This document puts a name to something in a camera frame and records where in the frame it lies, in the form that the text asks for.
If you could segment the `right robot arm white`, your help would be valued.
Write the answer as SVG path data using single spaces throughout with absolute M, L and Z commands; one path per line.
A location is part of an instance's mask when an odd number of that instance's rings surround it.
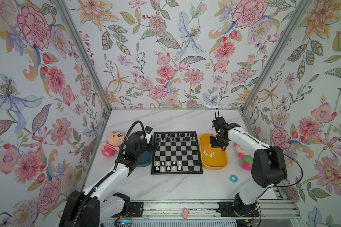
M 220 116 L 212 121 L 213 136 L 210 137 L 212 148 L 225 150 L 229 142 L 235 142 L 246 152 L 253 155 L 253 181 L 235 195 L 233 211 L 238 216 L 256 206 L 259 198 L 270 188 L 277 186 L 288 176 L 284 153 L 278 146 L 270 146 L 246 132 L 236 123 L 227 123 Z

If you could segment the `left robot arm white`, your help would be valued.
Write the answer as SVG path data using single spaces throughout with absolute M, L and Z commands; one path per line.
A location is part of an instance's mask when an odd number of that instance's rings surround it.
M 147 129 L 125 137 L 110 171 L 92 186 L 69 195 L 59 226 L 100 227 L 112 216 L 128 214 L 130 197 L 113 190 L 135 170 L 139 157 L 145 152 L 155 152 L 160 142 Z

